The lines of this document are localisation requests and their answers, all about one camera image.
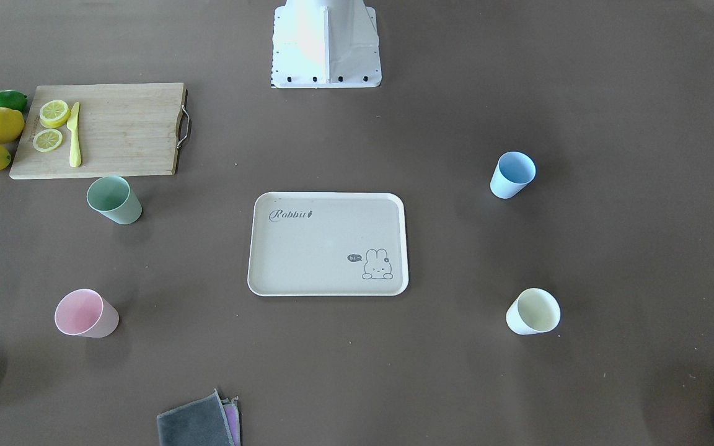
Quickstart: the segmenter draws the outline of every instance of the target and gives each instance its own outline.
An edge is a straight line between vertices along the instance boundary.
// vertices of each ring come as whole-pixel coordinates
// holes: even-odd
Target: knife handle
[[[82,151],[79,149],[79,130],[71,130],[71,167],[82,165]]]

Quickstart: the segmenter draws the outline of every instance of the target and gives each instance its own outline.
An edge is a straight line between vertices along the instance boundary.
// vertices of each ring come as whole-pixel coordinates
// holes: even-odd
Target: folded towel
[[[161,446],[241,446],[238,397],[212,395],[156,417]]]

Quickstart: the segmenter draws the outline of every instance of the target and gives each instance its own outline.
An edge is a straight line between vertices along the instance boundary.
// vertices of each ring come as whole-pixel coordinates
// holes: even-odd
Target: yellow knife
[[[71,116],[65,124],[71,131],[71,167],[82,165],[82,151],[79,150],[79,102],[71,108]]]

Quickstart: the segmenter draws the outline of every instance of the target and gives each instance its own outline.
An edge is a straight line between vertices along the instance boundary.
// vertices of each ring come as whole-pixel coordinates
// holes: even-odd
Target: wooden cutting board
[[[178,161],[178,132],[186,101],[184,84],[41,85],[32,96],[11,178],[92,178],[107,175],[172,175]],[[68,158],[71,132],[59,127],[63,143],[38,152],[32,139],[43,130],[40,107],[62,99],[79,102],[82,165]]]

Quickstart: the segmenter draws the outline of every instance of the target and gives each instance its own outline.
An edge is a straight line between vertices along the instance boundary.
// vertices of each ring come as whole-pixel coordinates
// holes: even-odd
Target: metal handle
[[[184,141],[189,138],[189,133],[191,131],[191,125],[192,125],[192,118],[189,117],[189,112],[187,112],[187,105],[186,104],[181,104],[181,111],[183,114],[187,116],[187,130],[186,133],[183,135],[183,138],[178,139],[178,144],[175,145],[175,150],[181,150],[181,145],[183,144]]]

